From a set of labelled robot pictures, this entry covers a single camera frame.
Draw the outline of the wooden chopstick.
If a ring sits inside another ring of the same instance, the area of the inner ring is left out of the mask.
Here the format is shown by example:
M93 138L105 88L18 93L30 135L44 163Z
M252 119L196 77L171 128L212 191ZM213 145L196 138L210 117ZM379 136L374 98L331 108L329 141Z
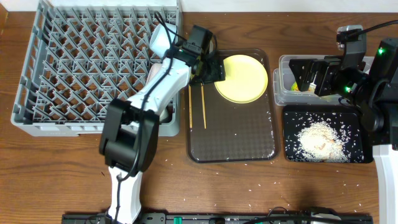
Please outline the wooden chopstick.
M204 85L201 83L201 104L202 104L202 113L203 113L203 125L204 129L206 129L206 108L205 108L205 92L204 92Z
M188 85L188 112L189 112L189 127L190 129L193 128L193 121L192 121L192 89L191 86Z

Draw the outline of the light blue bowl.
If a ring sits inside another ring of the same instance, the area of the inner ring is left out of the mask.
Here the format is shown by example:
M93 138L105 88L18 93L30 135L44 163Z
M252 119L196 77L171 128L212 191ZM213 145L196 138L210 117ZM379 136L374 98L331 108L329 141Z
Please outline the light blue bowl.
M149 48L159 58L163 59L166 51L170 48L169 38L166 29L163 25L159 24L153 31Z

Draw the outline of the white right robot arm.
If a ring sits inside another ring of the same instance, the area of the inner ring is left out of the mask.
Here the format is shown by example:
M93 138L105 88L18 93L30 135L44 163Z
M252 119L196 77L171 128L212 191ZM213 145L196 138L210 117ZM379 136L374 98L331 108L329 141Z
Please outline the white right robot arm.
M318 96L340 95L359 110L368 133L379 184L379 221L397 223L397 39L381 40L368 72L360 69L366 46L345 45L340 57L289 61L300 91L311 83Z

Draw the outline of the white shallow bowl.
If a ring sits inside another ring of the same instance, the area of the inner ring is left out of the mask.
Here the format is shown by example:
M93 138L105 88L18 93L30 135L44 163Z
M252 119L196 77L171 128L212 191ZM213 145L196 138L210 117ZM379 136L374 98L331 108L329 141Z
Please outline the white shallow bowl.
M155 63L155 64L153 64L153 66L151 66L151 68L149 70L149 74L147 76L147 81L146 81L147 85L157 75L157 73L159 72L159 70L161 68L162 68L162 64L161 63Z

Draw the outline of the yellow round plate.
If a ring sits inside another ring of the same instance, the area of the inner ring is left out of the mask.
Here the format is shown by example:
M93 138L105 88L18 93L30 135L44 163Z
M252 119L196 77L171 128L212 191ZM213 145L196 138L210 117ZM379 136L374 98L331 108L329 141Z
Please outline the yellow round plate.
M232 55L223 60L225 80L215 82L218 93L233 103L250 103L262 96L268 85L264 66L254 57Z

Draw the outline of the white plastic cup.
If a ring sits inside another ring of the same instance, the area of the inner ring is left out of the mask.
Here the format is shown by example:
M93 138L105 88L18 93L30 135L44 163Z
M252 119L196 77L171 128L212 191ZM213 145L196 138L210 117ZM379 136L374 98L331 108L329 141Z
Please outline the white plastic cup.
M169 113L169 111L168 111L167 108L164 109L164 110L161 112L159 118L160 118L160 123L168 123L168 122L169 122L170 113Z

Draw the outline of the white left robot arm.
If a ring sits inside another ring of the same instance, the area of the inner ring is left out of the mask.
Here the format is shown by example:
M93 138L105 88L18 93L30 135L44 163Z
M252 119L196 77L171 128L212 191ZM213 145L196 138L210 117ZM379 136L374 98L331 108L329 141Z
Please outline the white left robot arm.
M174 58L164 58L141 91L126 101L114 99L108 106L99 144L112 181L106 223L134 223L139 216L142 175L154 159L160 115L170 100L189 83L207 84L225 78L219 51L206 55L195 73L185 57L178 51Z

